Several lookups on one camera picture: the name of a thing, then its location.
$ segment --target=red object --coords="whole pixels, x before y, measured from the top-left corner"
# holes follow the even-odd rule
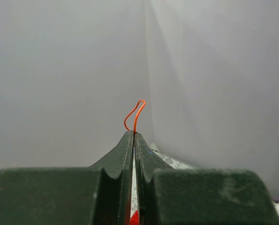
[[[136,210],[134,215],[130,218],[130,225],[139,225],[139,212]]]

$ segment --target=white wall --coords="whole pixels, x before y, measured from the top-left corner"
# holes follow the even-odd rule
[[[141,98],[152,142],[142,0],[0,0],[0,168],[91,165]]]
[[[154,141],[279,195],[279,0],[146,0]]]

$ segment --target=orange loop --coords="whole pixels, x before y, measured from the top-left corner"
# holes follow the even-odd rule
[[[128,126],[126,125],[126,121],[128,119],[128,117],[137,109],[137,107],[139,106],[140,102],[143,103],[143,105],[139,108],[139,111],[136,113],[136,116],[135,116],[135,119],[134,119],[134,125],[133,125],[133,133],[135,134],[136,133],[136,123],[138,121],[138,117],[140,115],[140,112],[143,110],[143,108],[145,107],[146,105],[146,101],[145,100],[139,100],[138,103],[136,104],[136,107],[126,116],[125,120],[124,120],[124,125],[126,127],[127,130],[130,130],[128,128]]]

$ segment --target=orange string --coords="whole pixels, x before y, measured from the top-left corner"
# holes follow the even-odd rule
[[[143,108],[145,107],[146,105],[146,101],[145,100],[139,100],[138,103],[136,104],[135,108],[126,116],[125,120],[124,120],[124,125],[126,127],[127,130],[130,130],[128,128],[128,126],[126,125],[126,121],[128,119],[128,117],[137,109],[137,107],[139,106],[140,102],[143,103],[143,105],[139,108],[139,111],[136,113],[136,116],[135,116],[135,119],[134,119],[134,124],[133,124],[133,133],[135,134],[136,133],[136,123],[138,121],[138,117],[140,115],[140,112],[143,110]]]

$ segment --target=speckled surface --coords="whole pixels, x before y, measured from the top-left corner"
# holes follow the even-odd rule
[[[180,161],[177,161],[175,159],[172,159],[158,151],[154,151],[163,161],[165,161],[167,164],[172,166],[175,169],[184,170],[184,169],[195,169],[195,167],[192,167],[190,165],[187,165],[185,163],[182,163]],[[131,212],[130,217],[135,213],[135,211],[138,209],[138,199],[137,199],[137,191],[136,191],[136,176],[135,176],[135,162],[133,161],[133,172],[132,172],[132,194],[131,194]]]

